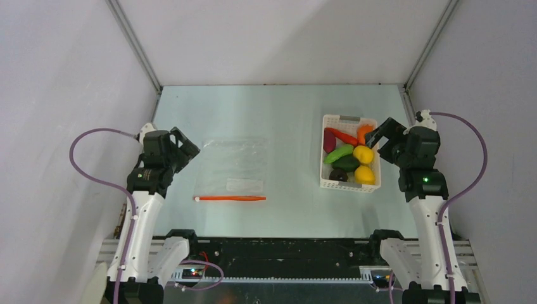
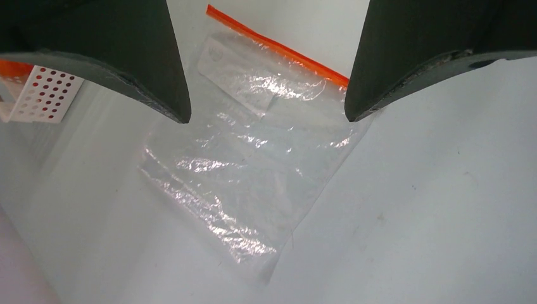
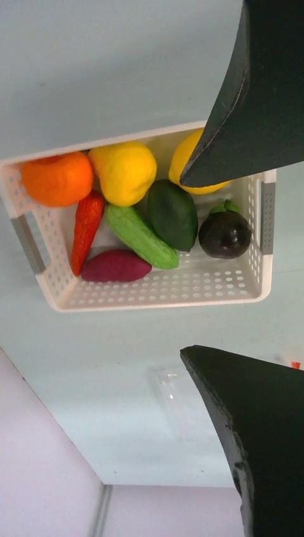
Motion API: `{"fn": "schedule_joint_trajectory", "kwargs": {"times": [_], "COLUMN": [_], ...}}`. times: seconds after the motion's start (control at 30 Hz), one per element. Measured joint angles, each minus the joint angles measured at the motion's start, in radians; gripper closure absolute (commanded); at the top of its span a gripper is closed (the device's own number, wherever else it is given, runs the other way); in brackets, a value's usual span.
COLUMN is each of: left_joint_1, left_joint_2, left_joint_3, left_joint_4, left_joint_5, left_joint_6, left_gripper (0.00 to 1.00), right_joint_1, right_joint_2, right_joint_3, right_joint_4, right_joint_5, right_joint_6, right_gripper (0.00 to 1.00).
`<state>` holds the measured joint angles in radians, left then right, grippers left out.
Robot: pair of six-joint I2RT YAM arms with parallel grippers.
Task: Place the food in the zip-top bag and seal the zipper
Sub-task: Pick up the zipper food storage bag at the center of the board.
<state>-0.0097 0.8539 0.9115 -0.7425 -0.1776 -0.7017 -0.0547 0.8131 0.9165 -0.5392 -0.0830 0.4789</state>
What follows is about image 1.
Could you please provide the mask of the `clear zip top bag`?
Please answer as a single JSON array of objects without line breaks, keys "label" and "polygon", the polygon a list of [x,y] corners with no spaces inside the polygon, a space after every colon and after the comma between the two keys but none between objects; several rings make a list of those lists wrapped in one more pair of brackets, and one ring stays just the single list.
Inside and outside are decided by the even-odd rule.
[{"label": "clear zip top bag", "polygon": [[194,201],[265,201],[267,143],[262,138],[203,143]]}]

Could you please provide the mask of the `yellow lemon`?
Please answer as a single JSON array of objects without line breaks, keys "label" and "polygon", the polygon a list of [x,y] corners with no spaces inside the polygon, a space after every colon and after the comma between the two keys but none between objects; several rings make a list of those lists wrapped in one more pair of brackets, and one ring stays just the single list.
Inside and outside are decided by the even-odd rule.
[{"label": "yellow lemon", "polygon": [[366,146],[357,146],[353,150],[353,156],[362,165],[369,165],[374,160],[374,151]]},{"label": "yellow lemon", "polygon": [[353,175],[355,178],[355,182],[358,184],[368,184],[368,185],[376,184],[376,177],[375,177],[373,170],[366,165],[359,166],[354,171]]}]

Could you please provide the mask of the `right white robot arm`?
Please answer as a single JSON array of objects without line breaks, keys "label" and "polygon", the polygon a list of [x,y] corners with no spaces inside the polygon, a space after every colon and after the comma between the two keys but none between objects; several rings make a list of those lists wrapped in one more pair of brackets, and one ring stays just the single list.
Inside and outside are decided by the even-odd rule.
[{"label": "right white robot arm", "polygon": [[389,117],[365,138],[368,146],[387,140],[379,155],[399,169],[398,185],[412,212],[420,249],[417,262],[402,239],[386,238],[369,246],[370,260],[391,267],[403,289],[402,303],[480,303],[456,258],[447,214],[448,186],[434,167],[441,146],[435,121],[424,118],[406,128]]}]

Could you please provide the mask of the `dark green avocado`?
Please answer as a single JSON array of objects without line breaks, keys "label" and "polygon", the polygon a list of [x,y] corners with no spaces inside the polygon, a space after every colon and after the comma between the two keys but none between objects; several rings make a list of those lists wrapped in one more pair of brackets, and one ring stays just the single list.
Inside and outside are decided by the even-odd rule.
[{"label": "dark green avocado", "polygon": [[332,163],[333,169],[341,169],[347,173],[354,172],[360,166],[360,162],[353,155],[342,156]]}]

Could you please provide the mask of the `light green pepper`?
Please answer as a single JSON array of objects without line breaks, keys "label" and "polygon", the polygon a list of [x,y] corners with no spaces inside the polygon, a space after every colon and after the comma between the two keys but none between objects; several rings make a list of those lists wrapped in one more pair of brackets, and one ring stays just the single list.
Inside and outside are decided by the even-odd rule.
[{"label": "light green pepper", "polygon": [[350,144],[342,145],[339,148],[336,148],[332,153],[327,154],[324,158],[324,163],[334,163],[344,156],[351,155],[354,148],[355,147]]}]

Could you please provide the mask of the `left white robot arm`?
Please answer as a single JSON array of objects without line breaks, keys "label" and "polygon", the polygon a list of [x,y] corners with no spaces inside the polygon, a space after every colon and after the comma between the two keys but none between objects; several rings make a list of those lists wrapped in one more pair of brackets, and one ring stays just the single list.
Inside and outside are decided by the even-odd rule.
[{"label": "left white robot arm", "polygon": [[162,303],[164,289],[179,266],[194,263],[200,247],[181,236],[168,238],[151,258],[156,221],[175,174],[200,150],[178,128],[157,130],[147,123],[138,136],[140,164],[127,177],[130,205],[118,247],[107,271],[104,298],[110,303]]}]

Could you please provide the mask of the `dark brown round fruit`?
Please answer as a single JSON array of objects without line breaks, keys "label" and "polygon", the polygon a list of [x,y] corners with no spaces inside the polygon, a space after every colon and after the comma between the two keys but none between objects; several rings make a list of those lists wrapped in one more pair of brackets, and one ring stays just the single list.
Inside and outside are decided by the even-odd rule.
[{"label": "dark brown round fruit", "polygon": [[341,168],[334,168],[329,174],[329,180],[331,181],[348,181],[348,173]]}]

